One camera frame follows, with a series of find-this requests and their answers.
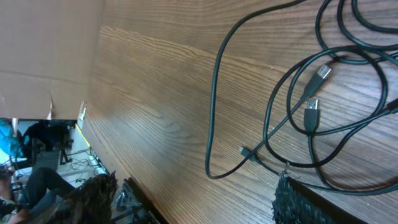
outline wooden table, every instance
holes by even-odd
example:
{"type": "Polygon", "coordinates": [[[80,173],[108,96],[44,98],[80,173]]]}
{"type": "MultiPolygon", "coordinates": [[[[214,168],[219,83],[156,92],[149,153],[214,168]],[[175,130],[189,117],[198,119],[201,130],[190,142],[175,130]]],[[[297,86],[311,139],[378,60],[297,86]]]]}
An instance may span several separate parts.
{"type": "MultiPolygon", "coordinates": [[[[205,174],[210,86],[216,53],[233,24],[250,12],[281,1],[258,0],[108,0],[103,14],[90,99],[83,133],[119,182],[133,177],[170,223],[272,223],[271,202],[278,177],[252,162],[233,175],[210,180],[205,174]]],[[[240,145],[254,147],[262,138],[269,95],[280,77],[301,59],[321,50],[314,33],[321,1],[309,0],[250,20],[231,39],[221,63],[211,169],[234,167],[240,145]]],[[[366,30],[351,13],[345,22],[363,40],[396,43],[398,37],[366,30]]],[[[331,46],[348,45],[337,27],[337,1],[322,20],[331,46]]],[[[397,1],[360,1],[370,21],[398,26],[397,1]]],[[[322,58],[309,66],[293,98],[322,58]]],[[[398,72],[382,63],[390,86],[388,101],[398,96],[398,72]]],[[[285,116],[287,85],[277,95],[271,127],[285,116]]],[[[337,65],[317,94],[320,130],[367,117],[380,95],[370,66],[337,65]]],[[[295,113],[300,124],[303,109],[295,113]]],[[[366,188],[396,180],[398,116],[373,122],[356,134],[323,170],[342,187],[366,188]]],[[[320,159],[345,133],[316,138],[320,159]]],[[[281,155],[310,162],[306,137],[286,124],[271,139],[281,155]]],[[[284,164],[266,152],[275,169],[284,164]]],[[[313,169],[292,169],[300,180],[321,185],[313,169]]],[[[370,223],[394,223],[398,192],[349,197],[319,192],[337,206],[370,223]]]]}

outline wire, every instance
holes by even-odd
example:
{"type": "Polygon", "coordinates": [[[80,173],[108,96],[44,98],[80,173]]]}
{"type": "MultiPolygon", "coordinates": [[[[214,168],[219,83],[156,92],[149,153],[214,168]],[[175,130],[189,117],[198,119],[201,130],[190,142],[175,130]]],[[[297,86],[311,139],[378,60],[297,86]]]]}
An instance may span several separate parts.
{"type": "MultiPolygon", "coordinates": [[[[228,32],[228,34],[226,35],[226,37],[224,38],[220,49],[218,51],[218,54],[216,56],[216,60],[215,60],[215,68],[214,68],[214,72],[213,72],[213,83],[211,86],[211,100],[210,100],[210,119],[209,119],[209,132],[208,132],[208,141],[207,141],[207,147],[206,147],[206,157],[205,157],[205,170],[206,170],[206,174],[210,179],[220,179],[223,177],[226,177],[230,174],[232,174],[233,172],[235,172],[236,170],[238,170],[249,158],[251,158],[253,155],[255,155],[258,150],[262,147],[262,145],[265,145],[266,149],[278,160],[280,160],[283,163],[289,164],[290,166],[295,166],[295,167],[301,167],[301,168],[315,168],[319,178],[321,179],[321,181],[327,186],[327,187],[320,187],[320,186],[316,186],[316,185],[312,185],[312,184],[306,184],[303,182],[300,182],[303,185],[306,185],[307,187],[311,187],[317,190],[324,190],[324,191],[328,191],[328,192],[334,192],[334,193],[340,193],[340,194],[346,194],[346,195],[357,195],[357,196],[367,196],[367,195],[377,195],[377,194],[384,194],[384,193],[388,193],[391,192],[393,190],[397,190],[398,189],[398,182],[387,185],[385,187],[382,187],[380,189],[372,189],[372,190],[365,190],[365,191],[356,191],[356,190],[343,190],[343,189],[337,189],[334,186],[332,186],[331,184],[329,184],[327,182],[327,180],[324,178],[321,170],[319,169],[320,166],[325,165],[326,163],[330,162],[334,157],[337,156],[337,154],[342,150],[342,148],[344,147],[344,145],[349,141],[349,139],[354,136],[358,131],[360,131],[361,129],[365,128],[369,123],[371,123],[372,121],[381,118],[383,116],[386,116],[388,114],[392,113],[392,110],[390,109],[390,107],[386,107],[386,99],[388,96],[388,81],[387,78],[384,74],[384,72],[382,71],[381,67],[378,65],[379,62],[383,62],[383,61],[390,61],[391,63],[393,63],[394,65],[398,66],[398,60],[396,59],[396,57],[398,57],[398,52],[392,53],[392,54],[387,54],[385,52],[383,52],[383,50],[398,50],[398,44],[394,44],[394,45],[388,45],[388,46],[379,46],[379,45],[373,45],[373,44],[368,44],[366,42],[363,42],[362,40],[357,39],[355,36],[353,36],[345,27],[344,22],[343,22],[343,16],[342,16],[342,10],[343,10],[343,4],[345,0],[340,0],[339,1],[339,5],[338,5],[338,11],[337,11],[337,20],[338,20],[338,25],[340,28],[340,31],[351,41],[353,41],[355,43],[355,45],[348,45],[348,46],[343,46],[343,47],[334,47],[334,48],[328,48],[328,46],[326,45],[326,43],[324,42],[324,40],[322,39],[322,35],[320,32],[320,21],[322,18],[322,14],[325,11],[325,9],[327,8],[327,6],[329,5],[329,3],[331,2],[331,0],[325,0],[323,2],[323,4],[321,5],[318,14],[317,14],[317,18],[315,19],[315,34],[317,36],[317,40],[319,42],[319,44],[321,45],[323,51],[311,55],[307,58],[305,58],[304,60],[302,60],[301,62],[297,63],[296,65],[294,65],[287,73],[285,73],[285,75],[278,81],[278,83],[276,84],[274,90],[272,91],[268,104],[267,104],[267,109],[266,109],[266,115],[264,118],[264,127],[263,127],[263,140],[249,153],[247,154],[247,156],[233,169],[231,169],[230,171],[225,172],[224,174],[221,175],[213,175],[210,172],[210,157],[211,157],[211,148],[213,145],[213,136],[214,136],[214,128],[215,128],[215,104],[216,104],[216,88],[217,88],[217,80],[218,80],[218,71],[220,69],[220,63],[221,63],[221,58],[223,55],[223,52],[226,48],[226,45],[228,43],[228,41],[230,40],[230,38],[232,38],[233,34],[236,32],[236,30],[242,25],[244,24],[246,21],[252,19],[253,17],[259,16],[261,14],[267,13],[267,12],[271,12],[271,11],[275,11],[278,9],[283,9],[283,8],[287,8],[287,7],[291,7],[294,5],[297,5],[301,2],[304,2],[305,0],[301,0],[301,1],[292,1],[286,4],[281,4],[278,6],[273,6],[273,7],[269,7],[267,9],[262,9],[256,12],[253,12],[247,16],[245,16],[244,18],[240,19],[232,28],[231,30],[228,32]],[[361,60],[354,60],[354,59],[348,59],[347,57],[342,57],[342,56],[337,56],[336,53],[339,52],[350,52],[350,53],[354,53],[356,55],[359,55],[360,57],[362,57],[363,59],[361,60]],[[378,58],[372,58],[370,57],[366,52],[370,52],[373,54],[377,54],[379,57],[378,58]],[[342,126],[339,128],[335,128],[335,129],[331,129],[331,130],[327,130],[327,131],[320,131],[320,132],[308,132],[306,130],[302,130],[300,129],[294,122],[293,120],[293,113],[299,108],[299,106],[306,100],[306,98],[301,98],[300,101],[293,107],[291,108],[291,97],[292,97],[292,93],[293,93],[293,89],[294,86],[297,82],[297,80],[299,79],[299,76],[303,73],[303,71],[314,61],[316,61],[318,58],[320,57],[324,57],[324,56],[330,56],[332,57],[332,59],[336,62],[342,62],[342,63],[348,63],[348,64],[352,64],[352,65],[365,65],[365,64],[370,64],[372,65],[372,67],[375,69],[380,82],[381,82],[381,95],[379,98],[379,103],[376,105],[375,110],[365,119],[362,119],[360,121],[351,123],[349,125],[346,126],[342,126]],[[294,75],[288,92],[287,92],[287,101],[286,101],[286,112],[287,112],[287,116],[285,119],[283,119],[277,127],[275,127],[274,130],[272,130],[270,133],[268,133],[268,129],[269,129],[269,121],[271,119],[271,109],[272,109],[272,104],[274,102],[275,96],[277,94],[277,92],[279,91],[279,88],[283,85],[283,83],[286,81],[286,79],[288,79],[288,77],[291,76],[291,74],[294,73],[294,71],[296,71],[296,74],[294,75]],[[283,158],[282,156],[278,155],[278,153],[276,153],[272,147],[269,144],[269,139],[270,137],[275,134],[281,126],[283,126],[285,124],[285,122],[289,120],[289,122],[291,123],[291,125],[294,127],[294,129],[296,129],[298,132],[302,133],[302,134],[306,134],[308,136],[308,148],[310,151],[310,156],[312,158],[312,163],[311,164],[302,164],[302,163],[298,163],[298,162],[293,162],[290,160],[287,160],[285,158],[283,158]],[[321,136],[321,135],[326,135],[326,134],[334,134],[334,133],[338,133],[341,131],[345,131],[345,130],[351,130],[350,132],[348,132],[345,137],[340,141],[339,145],[337,145],[337,147],[335,148],[335,150],[329,155],[327,156],[324,160],[321,161],[317,161],[317,158],[315,157],[315,151],[313,148],[313,138],[315,136],[321,136]]],[[[385,32],[388,33],[397,33],[395,28],[386,28],[386,27],[379,27],[379,26],[375,26],[373,24],[370,24],[368,21],[364,20],[363,17],[361,16],[359,10],[358,10],[358,5],[357,5],[357,1],[353,0],[352,2],[352,8],[353,8],[353,12],[357,18],[357,20],[360,23],[365,23],[367,24],[366,27],[371,29],[371,30],[384,30],[385,32]]],[[[263,163],[262,161],[259,161],[259,164],[261,166],[263,166],[264,168],[266,168],[267,170],[271,171],[273,174],[275,175],[279,175],[279,172],[271,169],[269,166],[265,165],[265,163],[263,163]]]]}

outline person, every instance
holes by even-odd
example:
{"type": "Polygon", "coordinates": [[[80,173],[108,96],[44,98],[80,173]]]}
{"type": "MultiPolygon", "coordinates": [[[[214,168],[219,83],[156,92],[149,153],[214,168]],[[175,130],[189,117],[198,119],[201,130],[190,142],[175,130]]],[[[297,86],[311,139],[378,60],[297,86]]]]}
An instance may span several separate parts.
{"type": "MultiPolygon", "coordinates": [[[[12,175],[14,171],[0,169],[0,173],[12,175]]],[[[39,215],[55,202],[57,195],[63,197],[73,189],[75,188],[54,170],[48,167],[39,167],[29,176],[26,186],[22,190],[20,201],[22,209],[16,214],[1,217],[0,223],[14,224],[39,215]]],[[[4,201],[3,205],[16,204],[12,200],[10,177],[0,179],[0,200],[4,201]]]]}

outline person's arm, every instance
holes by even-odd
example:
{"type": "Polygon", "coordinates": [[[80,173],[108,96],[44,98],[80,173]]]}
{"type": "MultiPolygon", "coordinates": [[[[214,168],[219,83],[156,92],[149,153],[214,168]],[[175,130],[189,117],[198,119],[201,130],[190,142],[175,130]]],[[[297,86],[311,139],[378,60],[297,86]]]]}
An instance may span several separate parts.
{"type": "Polygon", "coordinates": [[[11,200],[12,198],[11,176],[14,174],[14,172],[14,170],[0,169],[0,196],[7,200],[11,200]]]}

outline person's leg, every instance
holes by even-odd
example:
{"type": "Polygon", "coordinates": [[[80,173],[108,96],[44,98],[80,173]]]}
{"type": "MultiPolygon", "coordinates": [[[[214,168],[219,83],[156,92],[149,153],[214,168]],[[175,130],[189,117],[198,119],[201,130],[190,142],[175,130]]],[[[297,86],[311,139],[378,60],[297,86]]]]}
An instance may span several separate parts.
{"type": "Polygon", "coordinates": [[[22,191],[27,208],[33,208],[44,197],[47,189],[60,189],[67,194],[74,187],[54,170],[48,167],[40,167],[30,175],[22,191]]]}
{"type": "Polygon", "coordinates": [[[54,204],[57,195],[63,197],[66,194],[67,193],[61,189],[54,189],[49,191],[47,194],[44,195],[44,197],[42,197],[42,199],[37,203],[37,205],[35,205],[30,210],[30,215],[32,215],[33,217],[39,215],[44,210],[50,208],[52,204],[54,204]]]}

